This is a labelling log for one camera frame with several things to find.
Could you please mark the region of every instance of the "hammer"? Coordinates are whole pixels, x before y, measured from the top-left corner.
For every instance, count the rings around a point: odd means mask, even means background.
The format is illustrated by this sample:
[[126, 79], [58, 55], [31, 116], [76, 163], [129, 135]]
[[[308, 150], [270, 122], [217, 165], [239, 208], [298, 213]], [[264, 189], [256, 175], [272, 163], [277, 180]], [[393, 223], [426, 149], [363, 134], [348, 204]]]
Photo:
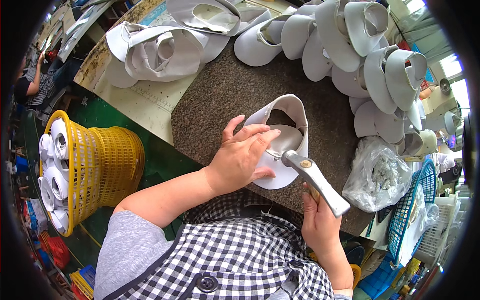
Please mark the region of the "hammer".
[[288, 150], [282, 154], [282, 163], [293, 168], [307, 181], [308, 191], [317, 203], [320, 196], [325, 199], [336, 218], [350, 209], [350, 204], [332, 188], [313, 160]]

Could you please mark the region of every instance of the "checkered apron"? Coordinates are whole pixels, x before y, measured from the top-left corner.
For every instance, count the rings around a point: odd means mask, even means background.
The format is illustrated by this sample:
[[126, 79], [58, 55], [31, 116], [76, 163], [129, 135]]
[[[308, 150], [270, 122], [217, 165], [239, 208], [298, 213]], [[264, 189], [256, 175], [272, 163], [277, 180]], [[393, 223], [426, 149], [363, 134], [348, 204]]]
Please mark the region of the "checkered apron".
[[291, 299], [333, 299], [299, 227], [271, 214], [275, 205], [242, 189], [193, 208], [185, 220], [208, 223], [182, 225], [165, 254], [105, 299], [267, 299], [290, 274], [299, 283]]
[[[22, 77], [28, 81], [33, 82], [35, 80], [36, 68], [30, 66], [26, 68], [27, 73]], [[56, 70], [49, 70], [46, 74], [40, 73], [40, 84], [38, 86], [38, 92], [35, 95], [29, 96], [27, 105], [39, 105], [42, 104], [45, 99], [53, 96], [55, 93], [55, 84], [53, 83], [53, 74]]]

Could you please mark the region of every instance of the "worker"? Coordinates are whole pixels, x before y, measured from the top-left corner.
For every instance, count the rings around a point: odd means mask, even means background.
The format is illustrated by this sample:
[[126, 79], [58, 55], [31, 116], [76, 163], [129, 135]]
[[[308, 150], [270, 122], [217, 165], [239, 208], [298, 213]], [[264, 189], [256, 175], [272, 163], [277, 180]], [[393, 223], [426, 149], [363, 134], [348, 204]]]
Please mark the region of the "worker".
[[[96, 300], [351, 300], [353, 273], [340, 243], [341, 217], [307, 193], [301, 196], [302, 216], [243, 189], [275, 177], [256, 165], [280, 134], [264, 124], [234, 134], [244, 117], [228, 123], [209, 166], [117, 205], [98, 256]], [[182, 213], [186, 224], [167, 241], [162, 228]]]
[[22, 60], [17, 81], [13, 87], [13, 94], [17, 103], [37, 110], [46, 108], [49, 104], [46, 100], [72, 82], [83, 63], [83, 60], [76, 58], [69, 58], [63, 63], [56, 58], [50, 65], [48, 72], [42, 73], [40, 68], [44, 59], [45, 53], [42, 52], [38, 60], [31, 61], [28, 68], [25, 68], [26, 57]]

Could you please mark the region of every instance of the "blue jeans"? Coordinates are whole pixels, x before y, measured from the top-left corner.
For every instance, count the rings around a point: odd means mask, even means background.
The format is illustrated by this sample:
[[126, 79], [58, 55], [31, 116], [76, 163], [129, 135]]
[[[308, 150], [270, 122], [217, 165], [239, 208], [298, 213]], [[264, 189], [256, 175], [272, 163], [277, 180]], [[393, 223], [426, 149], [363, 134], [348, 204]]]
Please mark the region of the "blue jeans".
[[61, 62], [58, 58], [53, 61], [48, 70], [57, 69], [53, 74], [53, 82], [57, 91], [63, 89], [73, 81], [82, 63], [83, 60], [75, 58], [69, 58], [65, 63]]

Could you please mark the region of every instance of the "hand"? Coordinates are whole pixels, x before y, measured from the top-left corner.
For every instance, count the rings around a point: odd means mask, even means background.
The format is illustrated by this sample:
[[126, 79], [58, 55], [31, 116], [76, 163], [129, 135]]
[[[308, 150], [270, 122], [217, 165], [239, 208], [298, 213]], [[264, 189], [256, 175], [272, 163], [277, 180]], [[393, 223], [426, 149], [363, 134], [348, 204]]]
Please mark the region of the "hand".
[[342, 217], [335, 218], [322, 196], [320, 196], [319, 204], [307, 192], [303, 193], [302, 199], [304, 219], [301, 233], [303, 239], [317, 256], [322, 252], [334, 249], [340, 243]]
[[234, 192], [262, 177], [275, 177], [271, 168], [256, 166], [270, 142], [280, 135], [280, 130], [252, 124], [233, 135], [233, 130], [244, 118], [240, 115], [228, 122], [222, 132], [220, 149], [210, 165], [203, 169], [214, 195]]
[[45, 52], [42, 52], [40, 53], [40, 56], [38, 57], [38, 62], [36, 64], [42, 65], [44, 59], [45, 59]]

